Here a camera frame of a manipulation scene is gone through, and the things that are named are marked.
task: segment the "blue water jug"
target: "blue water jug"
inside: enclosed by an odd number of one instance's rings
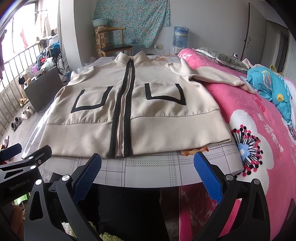
[[[174,27],[173,46],[178,48],[186,48],[188,33],[189,33],[188,27]]]

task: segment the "beige jacket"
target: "beige jacket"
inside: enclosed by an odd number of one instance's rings
[[[196,80],[251,91],[212,67],[192,70],[183,59],[120,53],[111,63],[72,73],[56,95],[40,147],[51,146],[53,155],[114,158],[230,141],[218,104]]]

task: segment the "balcony railing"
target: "balcony railing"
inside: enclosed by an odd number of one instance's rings
[[[38,43],[30,45],[4,63],[3,80],[0,83],[0,137],[20,108],[19,99],[22,95],[18,80],[25,69],[35,64],[40,54]]]

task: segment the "chair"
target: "chair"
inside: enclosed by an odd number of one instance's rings
[[[128,44],[124,44],[123,43],[123,31],[126,28],[105,28],[102,30],[98,31],[99,34],[99,44],[100,44],[100,49],[99,49],[99,53],[101,55],[101,57],[106,57],[108,53],[112,53],[112,52],[119,52],[122,51],[124,53],[125,50],[129,50],[129,55],[131,56],[131,50],[132,50],[132,45],[128,45]],[[116,31],[116,30],[121,30],[121,44],[117,44],[117,45],[110,45],[107,47],[102,48],[102,41],[101,41],[101,33],[104,32],[112,32],[112,31]]]

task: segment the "silver screw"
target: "silver screw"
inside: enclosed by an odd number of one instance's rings
[[[228,181],[232,181],[232,180],[233,180],[233,176],[230,175],[230,174],[227,174],[227,175],[226,175],[226,179],[227,179]]]
[[[42,180],[41,180],[41,179],[38,179],[38,180],[35,182],[36,185],[40,185],[41,183],[42,183]]]
[[[259,181],[258,179],[254,179],[254,183],[255,183],[256,185],[259,185],[259,184],[260,184],[260,181]]]
[[[69,176],[69,175],[65,175],[65,176],[63,176],[63,177],[62,177],[62,180],[63,180],[63,181],[68,181],[68,180],[69,180],[69,178],[70,178],[70,176]]]

